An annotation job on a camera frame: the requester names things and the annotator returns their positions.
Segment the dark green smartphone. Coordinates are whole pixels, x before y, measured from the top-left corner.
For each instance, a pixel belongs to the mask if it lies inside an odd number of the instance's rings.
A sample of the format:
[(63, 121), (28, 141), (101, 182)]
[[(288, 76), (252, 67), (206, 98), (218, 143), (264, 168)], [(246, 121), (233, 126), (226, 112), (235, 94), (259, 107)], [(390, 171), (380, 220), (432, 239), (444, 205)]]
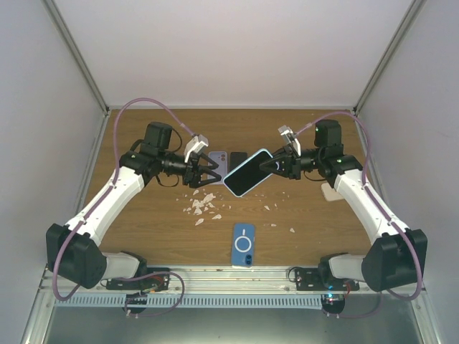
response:
[(246, 152), (231, 152), (229, 155), (229, 170), (233, 171), (248, 158)]

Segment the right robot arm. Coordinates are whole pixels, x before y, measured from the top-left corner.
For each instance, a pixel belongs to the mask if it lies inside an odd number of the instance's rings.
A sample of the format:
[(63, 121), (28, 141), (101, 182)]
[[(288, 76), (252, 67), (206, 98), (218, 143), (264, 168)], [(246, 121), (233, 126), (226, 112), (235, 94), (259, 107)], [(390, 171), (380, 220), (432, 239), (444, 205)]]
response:
[(341, 126), (336, 120), (317, 120), (313, 149), (301, 149), (298, 135), (284, 125), (278, 129), (285, 145), (263, 161), (264, 172), (288, 179), (300, 179), (304, 172), (318, 171), (326, 185), (336, 192), (357, 216), (371, 247), (366, 255), (332, 254), (318, 264), (318, 283), (325, 290), (336, 289), (343, 281), (364, 282), (375, 292), (395, 295), (395, 288), (415, 285), (415, 300), (422, 291), (427, 253), (427, 236), (400, 220), (374, 190), (366, 177), (366, 164), (346, 155)]

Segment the lavender phone case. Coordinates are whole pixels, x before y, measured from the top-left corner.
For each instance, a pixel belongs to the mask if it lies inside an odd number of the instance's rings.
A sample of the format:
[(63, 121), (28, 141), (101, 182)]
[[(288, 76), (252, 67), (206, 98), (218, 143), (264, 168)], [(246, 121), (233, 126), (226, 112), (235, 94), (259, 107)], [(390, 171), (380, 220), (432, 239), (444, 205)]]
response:
[(217, 173), (221, 180), (215, 182), (217, 185), (223, 184), (223, 179), (228, 173), (228, 162), (229, 158), (225, 151), (211, 151), (208, 155), (218, 166), (214, 169), (214, 172)]

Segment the phone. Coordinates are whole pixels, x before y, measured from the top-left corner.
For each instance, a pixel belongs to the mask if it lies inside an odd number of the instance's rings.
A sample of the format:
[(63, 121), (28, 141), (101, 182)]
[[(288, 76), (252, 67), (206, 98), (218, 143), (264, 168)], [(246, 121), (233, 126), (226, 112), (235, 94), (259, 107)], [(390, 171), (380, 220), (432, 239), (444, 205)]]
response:
[(234, 196), (243, 197), (272, 175), (260, 169), (260, 164), (272, 157), (267, 149), (258, 150), (223, 178), (224, 186)]

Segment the blue magsafe phone case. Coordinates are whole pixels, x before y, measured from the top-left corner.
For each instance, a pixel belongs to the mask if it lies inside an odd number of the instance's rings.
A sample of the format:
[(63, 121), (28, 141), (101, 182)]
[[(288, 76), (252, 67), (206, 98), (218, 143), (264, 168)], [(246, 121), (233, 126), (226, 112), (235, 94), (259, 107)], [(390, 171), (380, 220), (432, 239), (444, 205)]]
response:
[(255, 226), (236, 223), (233, 229), (231, 265), (236, 268), (249, 268), (254, 263)]

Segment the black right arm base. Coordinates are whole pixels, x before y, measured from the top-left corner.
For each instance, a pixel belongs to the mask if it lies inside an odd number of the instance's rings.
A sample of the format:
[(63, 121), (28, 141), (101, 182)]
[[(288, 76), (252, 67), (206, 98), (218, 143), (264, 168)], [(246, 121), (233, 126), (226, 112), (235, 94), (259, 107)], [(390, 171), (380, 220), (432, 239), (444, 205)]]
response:
[(297, 291), (347, 292), (360, 290), (358, 282), (323, 274), (317, 267), (292, 267), (288, 274), (288, 278), (292, 278), (295, 282)]

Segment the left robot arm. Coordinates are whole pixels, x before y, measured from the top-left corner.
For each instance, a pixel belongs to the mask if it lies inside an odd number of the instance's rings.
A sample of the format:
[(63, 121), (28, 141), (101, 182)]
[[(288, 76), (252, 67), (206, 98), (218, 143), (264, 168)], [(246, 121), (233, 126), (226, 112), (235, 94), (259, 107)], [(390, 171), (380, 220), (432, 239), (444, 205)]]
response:
[(144, 287), (148, 272), (140, 256), (126, 252), (101, 252), (99, 246), (116, 217), (161, 173), (176, 176), (185, 186), (200, 188), (221, 180), (217, 163), (204, 153), (208, 140), (195, 135), (184, 154), (169, 150), (175, 129), (152, 122), (142, 139), (117, 158), (108, 182), (89, 204), (66, 224), (53, 224), (46, 233), (47, 265), (52, 284), (63, 277), (80, 287), (93, 288), (101, 280), (120, 279), (131, 289)]

